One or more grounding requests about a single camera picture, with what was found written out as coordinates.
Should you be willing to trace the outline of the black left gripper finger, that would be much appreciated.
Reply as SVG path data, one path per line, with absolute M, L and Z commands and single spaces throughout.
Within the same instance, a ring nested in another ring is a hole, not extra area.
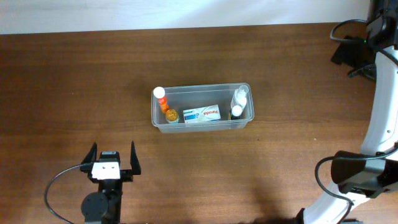
M 134 141 L 131 142 L 130 165 L 132 175 L 141 175 L 141 165 L 137 158 Z
M 92 170 L 93 164 L 96 162 L 97 143 L 93 143 L 91 149 L 81 162 L 80 170 Z

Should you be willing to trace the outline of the gold lid small jar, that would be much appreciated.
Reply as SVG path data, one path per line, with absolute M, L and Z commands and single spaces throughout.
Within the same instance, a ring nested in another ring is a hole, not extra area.
M 168 110 L 165 114 L 165 118 L 170 124 L 179 122 L 179 115 L 175 110 Z

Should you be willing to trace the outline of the orange effervescent tablet tube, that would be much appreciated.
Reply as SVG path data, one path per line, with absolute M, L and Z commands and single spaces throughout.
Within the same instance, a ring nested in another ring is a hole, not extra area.
M 154 88 L 153 94 L 158 101 L 161 111 L 163 112 L 163 114 L 166 114 L 166 112 L 168 112 L 169 110 L 169 105 L 165 96 L 165 89 L 161 86 L 158 86 Z

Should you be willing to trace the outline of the white Panadol box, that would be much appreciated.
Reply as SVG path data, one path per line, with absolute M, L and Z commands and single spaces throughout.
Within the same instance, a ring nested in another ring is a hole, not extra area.
M 218 105 L 183 110 L 183 118 L 186 124 L 219 121 L 221 119 Z

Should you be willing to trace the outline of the dark bottle white cap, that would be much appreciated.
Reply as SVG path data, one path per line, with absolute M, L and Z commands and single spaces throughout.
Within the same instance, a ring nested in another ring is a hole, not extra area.
M 239 105 L 233 106 L 229 112 L 230 120 L 241 119 L 242 112 L 243 112 L 243 109 L 241 106 L 239 106 Z

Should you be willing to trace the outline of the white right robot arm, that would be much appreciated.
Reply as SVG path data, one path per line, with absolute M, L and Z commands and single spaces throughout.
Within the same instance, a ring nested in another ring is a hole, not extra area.
M 360 153 L 339 151 L 320 160 L 331 162 L 329 186 L 318 185 L 322 195 L 302 208 L 293 223 L 345 223 L 358 205 L 397 190 L 397 1 L 371 1 L 364 40 L 339 39 L 344 44 L 364 44 L 375 51 L 376 91 L 368 132 Z

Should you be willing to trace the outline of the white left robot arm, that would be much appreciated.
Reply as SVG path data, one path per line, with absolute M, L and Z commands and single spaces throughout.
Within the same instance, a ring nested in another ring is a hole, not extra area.
M 117 151 L 102 152 L 97 155 L 94 143 L 81 162 L 80 171 L 98 185 L 98 190 L 88 194 L 81 203 L 81 213 L 85 223 L 119 223 L 123 183 L 132 182 L 135 175 L 141 174 L 141 166 L 136 155 L 135 144 L 131 143 L 130 169 L 121 168 L 120 154 Z

